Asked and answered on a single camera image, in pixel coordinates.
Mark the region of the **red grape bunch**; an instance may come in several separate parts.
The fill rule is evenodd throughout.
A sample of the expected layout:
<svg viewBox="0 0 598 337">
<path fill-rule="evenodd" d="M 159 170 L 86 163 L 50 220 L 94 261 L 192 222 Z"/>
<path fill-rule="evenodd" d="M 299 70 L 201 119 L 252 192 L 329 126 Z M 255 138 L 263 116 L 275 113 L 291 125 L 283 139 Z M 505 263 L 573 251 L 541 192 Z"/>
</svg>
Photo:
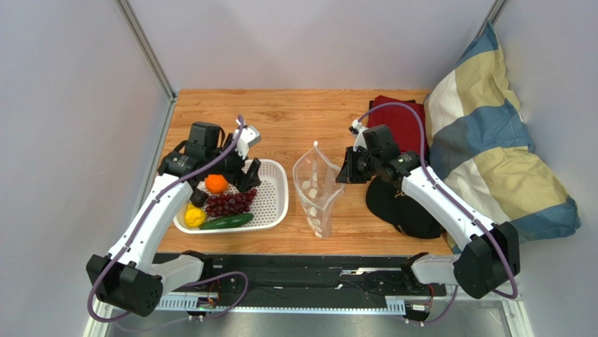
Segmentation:
<svg viewBox="0 0 598 337">
<path fill-rule="evenodd" d="M 256 189 L 252 189 L 245 193 L 211 195 L 206 202 L 205 212 L 212 218 L 248 213 L 257 193 Z"/>
</svg>

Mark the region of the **orange fruit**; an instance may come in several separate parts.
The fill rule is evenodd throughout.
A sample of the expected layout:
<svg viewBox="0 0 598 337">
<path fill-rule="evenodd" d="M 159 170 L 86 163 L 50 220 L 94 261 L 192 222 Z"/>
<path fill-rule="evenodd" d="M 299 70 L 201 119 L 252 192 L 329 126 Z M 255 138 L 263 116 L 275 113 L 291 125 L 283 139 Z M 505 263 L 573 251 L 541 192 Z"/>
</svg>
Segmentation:
<svg viewBox="0 0 598 337">
<path fill-rule="evenodd" d="M 220 174 L 208 175 L 204 180 L 204 185 L 207 191 L 211 194 L 222 194 L 229 187 L 229 183 L 226 178 Z"/>
</svg>

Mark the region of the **clear zip top bag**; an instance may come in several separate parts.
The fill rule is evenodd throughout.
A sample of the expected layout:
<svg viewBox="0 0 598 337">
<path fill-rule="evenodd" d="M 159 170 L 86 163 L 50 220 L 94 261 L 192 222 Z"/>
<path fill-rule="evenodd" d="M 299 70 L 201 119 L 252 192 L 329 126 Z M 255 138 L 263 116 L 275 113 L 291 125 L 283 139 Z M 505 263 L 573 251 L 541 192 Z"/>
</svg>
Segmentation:
<svg viewBox="0 0 598 337">
<path fill-rule="evenodd" d="M 340 167 L 320 149 L 317 141 L 293 166 L 293 184 L 314 235 L 328 239 L 333 232 L 332 213 L 345 186 L 336 181 Z"/>
</svg>

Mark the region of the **green cucumber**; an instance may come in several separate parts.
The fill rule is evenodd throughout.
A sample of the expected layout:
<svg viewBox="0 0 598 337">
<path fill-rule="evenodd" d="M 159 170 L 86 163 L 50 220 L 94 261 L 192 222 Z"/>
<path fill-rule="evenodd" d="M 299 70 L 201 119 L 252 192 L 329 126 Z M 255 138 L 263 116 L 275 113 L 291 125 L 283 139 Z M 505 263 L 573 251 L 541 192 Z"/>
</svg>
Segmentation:
<svg viewBox="0 0 598 337">
<path fill-rule="evenodd" d="M 254 219 L 252 213 L 240 213 L 232 216 L 226 216 L 221 218 L 215 218 L 208 222 L 205 222 L 199 229 L 200 230 L 223 230 L 238 228 L 248 224 Z"/>
</svg>

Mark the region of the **yellow lemon toy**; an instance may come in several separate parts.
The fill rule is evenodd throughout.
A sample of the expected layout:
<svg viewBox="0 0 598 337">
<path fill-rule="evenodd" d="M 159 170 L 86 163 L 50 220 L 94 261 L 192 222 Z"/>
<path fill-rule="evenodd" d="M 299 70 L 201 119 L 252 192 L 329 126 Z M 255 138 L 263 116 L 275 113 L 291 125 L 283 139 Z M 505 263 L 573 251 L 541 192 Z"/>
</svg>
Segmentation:
<svg viewBox="0 0 598 337">
<path fill-rule="evenodd" d="M 202 208 L 193 204 L 187 205 L 184 217 L 186 226 L 189 228 L 200 228 L 206 222 L 206 219 L 207 215 Z"/>
</svg>

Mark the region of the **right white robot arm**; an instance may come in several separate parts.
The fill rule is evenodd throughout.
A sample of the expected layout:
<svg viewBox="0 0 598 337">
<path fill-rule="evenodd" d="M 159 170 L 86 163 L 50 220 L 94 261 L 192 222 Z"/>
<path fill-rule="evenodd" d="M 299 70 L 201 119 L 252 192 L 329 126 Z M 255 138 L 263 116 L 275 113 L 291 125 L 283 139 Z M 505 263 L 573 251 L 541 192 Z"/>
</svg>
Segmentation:
<svg viewBox="0 0 598 337">
<path fill-rule="evenodd" d="M 460 249 L 453 255 L 419 253 L 409 258 L 402 270 L 413 283 L 459 286 L 476 299 L 510 283 L 509 297 L 517 297 L 519 234 L 511 223 L 498 224 L 464 202 L 422 157 L 401 152 L 388 127 L 367 128 L 353 121 L 350 132 L 355 143 L 345 150 L 337 182 L 364 184 L 380 178 L 423 207 Z"/>
</svg>

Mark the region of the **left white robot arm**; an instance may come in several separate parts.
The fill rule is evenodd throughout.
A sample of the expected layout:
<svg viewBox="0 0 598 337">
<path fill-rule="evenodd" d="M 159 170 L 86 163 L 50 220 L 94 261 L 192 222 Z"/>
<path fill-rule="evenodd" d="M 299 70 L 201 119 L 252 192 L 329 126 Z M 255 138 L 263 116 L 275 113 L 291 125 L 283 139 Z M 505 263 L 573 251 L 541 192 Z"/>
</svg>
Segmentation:
<svg viewBox="0 0 598 337">
<path fill-rule="evenodd" d="M 201 253 L 184 252 L 161 264 L 153 261 L 176 213 L 208 175 L 222 175 L 240 192 L 259 186 L 260 161 L 244 166 L 261 134 L 242 116 L 237 123 L 228 136 L 217 124 L 193 123 L 188 139 L 162 159 L 151 192 L 125 233 L 104 256 L 90 257 L 86 271 L 92 289 L 87 309 L 94 320 L 112 323 L 129 314 L 146 317 L 163 295 L 203 284 L 208 257 Z"/>
</svg>

